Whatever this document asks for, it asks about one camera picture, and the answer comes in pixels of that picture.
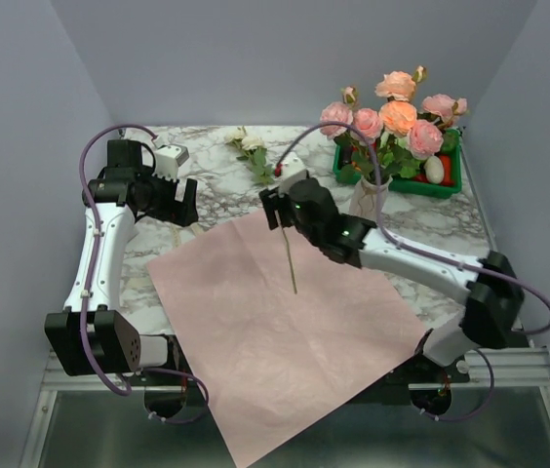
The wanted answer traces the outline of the beige printed ribbon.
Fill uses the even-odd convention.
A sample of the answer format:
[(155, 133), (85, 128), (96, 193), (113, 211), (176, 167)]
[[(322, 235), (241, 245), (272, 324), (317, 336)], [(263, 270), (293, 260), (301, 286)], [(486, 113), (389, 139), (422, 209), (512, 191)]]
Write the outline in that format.
[(179, 227), (171, 225), (172, 249), (175, 250), (184, 244), (194, 240), (205, 233), (199, 223), (192, 223), (189, 226)]

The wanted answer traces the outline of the white flower stem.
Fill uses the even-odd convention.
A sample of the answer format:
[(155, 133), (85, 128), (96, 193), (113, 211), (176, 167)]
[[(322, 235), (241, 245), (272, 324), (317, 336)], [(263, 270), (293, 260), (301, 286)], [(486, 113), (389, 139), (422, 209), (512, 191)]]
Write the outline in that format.
[(238, 151), (236, 159), (248, 164), (256, 184), (267, 186), (274, 181), (275, 167), (267, 162), (267, 148), (261, 137), (249, 135), (240, 126), (225, 137), (225, 144)]

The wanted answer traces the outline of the peach pink flower stem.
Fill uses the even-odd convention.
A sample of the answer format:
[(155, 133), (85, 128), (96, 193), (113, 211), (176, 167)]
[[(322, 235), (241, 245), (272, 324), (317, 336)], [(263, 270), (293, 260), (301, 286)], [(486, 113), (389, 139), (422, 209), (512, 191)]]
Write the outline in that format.
[(443, 133), (456, 127), (468, 112), (465, 97), (446, 94), (425, 97), (413, 103), (418, 86), (427, 78), (425, 66), (414, 72), (392, 71), (383, 76), (375, 94), (386, 102), (379, 108), (383, 132), (376, 145), (381, 171), (386, 176), (411, 179), (424, 173), (425, 161), (437, 156)]

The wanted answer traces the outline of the pink wrapping paper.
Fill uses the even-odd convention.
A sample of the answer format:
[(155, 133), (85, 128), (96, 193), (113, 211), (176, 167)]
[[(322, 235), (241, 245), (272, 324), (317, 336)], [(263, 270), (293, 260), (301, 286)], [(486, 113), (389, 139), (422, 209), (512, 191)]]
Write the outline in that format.
[(425, 333), (381, 273), (334, 263), (296, 231), (270, 230), (260, 213), (147, 269), (239, 467), (400, 366)]

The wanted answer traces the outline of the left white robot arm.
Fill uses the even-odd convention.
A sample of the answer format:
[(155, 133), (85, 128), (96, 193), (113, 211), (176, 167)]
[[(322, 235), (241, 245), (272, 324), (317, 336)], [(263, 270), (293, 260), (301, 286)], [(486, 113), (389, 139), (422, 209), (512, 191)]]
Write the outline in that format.
[(170, 341), (139, 333), (120, 313), (123, 259), (138, 217), (181, 227), (198, 219), (196, 180), (187, 179), (182, 199), (176, 197), (187, 148), (161, 145), (153, 149), (150, 164), (143, 161), (144, 148), (136, 140), (109, 141), (105, 167), (83, 192), (86, 232), (76, 278), (62, 311), (45, 320), (45, 334), (70, 376), (145, 368), (159, 385), (178, 376)]

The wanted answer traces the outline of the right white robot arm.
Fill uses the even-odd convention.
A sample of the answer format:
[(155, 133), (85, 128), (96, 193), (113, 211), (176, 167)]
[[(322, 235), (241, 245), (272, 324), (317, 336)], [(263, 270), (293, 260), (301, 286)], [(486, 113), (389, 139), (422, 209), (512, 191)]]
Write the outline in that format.
[(458, 316), (428, 331), (412, 356), (412, 372), (431, 382), (458, 357), (478, 348), (504, 349), (524, 302), (508, 258), (459, 255), (412, 242), (375, 222), (341, 213), (314, 177), (259, 193), (270, 229), (293, 227), (329, 260), (391, 273), (463, 305)]

